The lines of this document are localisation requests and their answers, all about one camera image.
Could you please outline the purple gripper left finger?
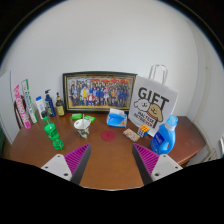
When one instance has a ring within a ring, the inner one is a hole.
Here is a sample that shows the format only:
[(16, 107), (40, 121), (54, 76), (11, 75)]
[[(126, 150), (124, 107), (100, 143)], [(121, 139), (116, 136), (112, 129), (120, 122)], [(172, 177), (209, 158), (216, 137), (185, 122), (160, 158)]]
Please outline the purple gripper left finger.
[(90, 155), (91, 144), (88, 143), (66, 155), (56, 154), (42, 169), (79, 185)]

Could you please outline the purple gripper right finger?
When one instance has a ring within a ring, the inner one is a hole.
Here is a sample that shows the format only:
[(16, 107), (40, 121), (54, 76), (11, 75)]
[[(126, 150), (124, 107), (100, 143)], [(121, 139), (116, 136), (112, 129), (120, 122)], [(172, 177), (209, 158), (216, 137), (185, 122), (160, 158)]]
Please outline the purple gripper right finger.
[(132, 154), (144, 185), (182, 169), (182, 167), (167, 154), (158, 155), (136, 143), (132, 146)]

